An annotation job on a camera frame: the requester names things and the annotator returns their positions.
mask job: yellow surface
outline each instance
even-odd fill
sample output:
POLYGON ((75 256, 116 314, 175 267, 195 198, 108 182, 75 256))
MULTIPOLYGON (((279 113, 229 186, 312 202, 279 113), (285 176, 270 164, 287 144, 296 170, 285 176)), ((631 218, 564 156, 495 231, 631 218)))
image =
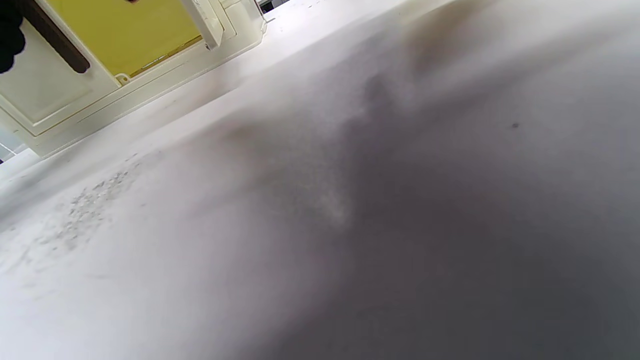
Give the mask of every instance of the yellow surface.
POLYGON ((180 0, 48 2, 113 75, 131 75, 200 35, 180 0))

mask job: white panel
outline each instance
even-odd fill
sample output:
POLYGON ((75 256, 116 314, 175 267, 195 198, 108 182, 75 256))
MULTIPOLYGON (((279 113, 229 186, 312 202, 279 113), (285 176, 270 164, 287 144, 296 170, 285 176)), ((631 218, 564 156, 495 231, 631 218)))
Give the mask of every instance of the white panel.
POLYGON ((2 126, 2 124, 0 124, 0 143, 13 151, 24 145, 20 139, 15 137, 15 135, 2 126))
POLYGON ((26 48, 0 75, 0 107, 30 133, 42 134, 117 88, 100 68, 73 71, 28 21, 21 29, 26 48))
POLYGON ((36 125, 91 90, 29 22, 22 30, 27 46, 13 69, 0 75, 0 95, 36 125))
POLYGON ((181 0, 185 9, 196 24, 207 47, 213 49, 222 43, 225 29, 222 27, 216 10, 211 2, 220 4, 218 0, 181 0))

